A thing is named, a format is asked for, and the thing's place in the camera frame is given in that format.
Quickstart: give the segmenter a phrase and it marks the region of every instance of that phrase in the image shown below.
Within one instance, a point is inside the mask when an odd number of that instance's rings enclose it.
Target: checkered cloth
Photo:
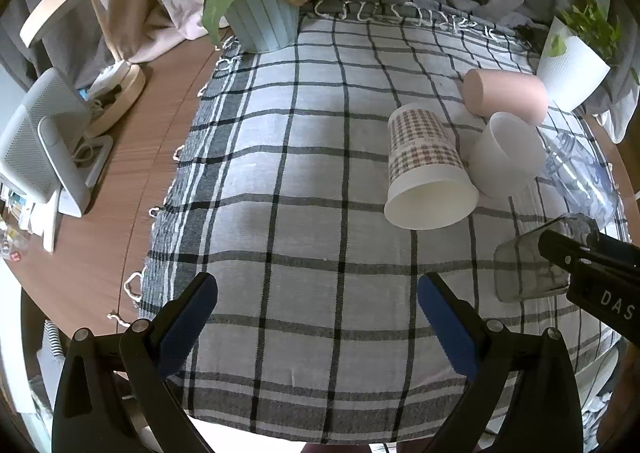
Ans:
[[[389,140],[389,185],[403,173],[425,164],[464,169],[438,116],[429,110],[399,113],[389,123]]]
[[[512,32],[453,9],[380,3],[317,2],[279,52],[231,45],[202,97],[152,232],[141,303],[152,318],[198,271],[218,281],[218,305],[172,379],[198,419],[309,442],[432,435],[465,379],[417,306],[427,271],[514,332],[558,327],[576,372],[618,339],[564,295],[513,304],[495,295],[496,246],[566,211],[550,180],[481,195],[471,216],[443,229],[386,221],[389,115],[425,101],[466,160],[486,119],[465,109],[462,76],[531,73],[537,57]],[[552,110],[541,131],[569,131],[605,164],[573,115]],[[607,233],[628,239],[621,213]]]

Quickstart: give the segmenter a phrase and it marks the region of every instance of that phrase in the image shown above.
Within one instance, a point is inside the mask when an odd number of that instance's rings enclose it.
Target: white space heater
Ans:
[[[40,217],[43,246],[50,253],[58,212],[84,214],[113,146],[107,135],[79,146],[91,117],[87,102],[59,70],[50,68],[24,96],[0,135],[0,181],[38,204],[32,216]]]

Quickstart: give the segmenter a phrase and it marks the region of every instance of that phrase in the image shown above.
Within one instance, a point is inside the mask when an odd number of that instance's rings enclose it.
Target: light blue flower pot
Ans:
[[[287,0],[235,0],[226,20],[247,52],[275,52],[298,35],[299,6]]]

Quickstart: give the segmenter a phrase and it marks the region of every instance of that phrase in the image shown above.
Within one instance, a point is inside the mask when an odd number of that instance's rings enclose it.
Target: plaid paper cup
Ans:
[[[386,219],[421,230],[466,218],[478,205],[478,190],[438,116],[426,104],[412,102],[392,113],[388,130]]]

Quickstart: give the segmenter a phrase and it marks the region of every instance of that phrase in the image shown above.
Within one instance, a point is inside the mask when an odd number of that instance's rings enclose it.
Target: wooden table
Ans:
[[[23,289],[67,336],[83,326],[96,335],[122,330],[106,317],[113,310],[126,321],[137,317],[122,284],[142,269],[153,222],[148,209],[162,204],[175,174],[172,155],[188,134],[196,94],[220,54],[204,37],[146,65],[143,94],[108,132],[115,143],[88,213],[63,217],[53,255],[32,237],[28,255],[10,264]]]
[[[604,128],[598,124],[595,118],[588,117],[587,124],[598,141],[598,145],[607,162],[613,165],[613,179],[618,185],[618,193],[625,208],[629,234],[632,242],[640,246],[640,211],[638,211],[638,202],[634,197],[634,189],[631,187],[631,181],[626,172],[625,164],[622,162],[622,157],[620,157],[618,148],[611,142],[607,132],[604,131]]]

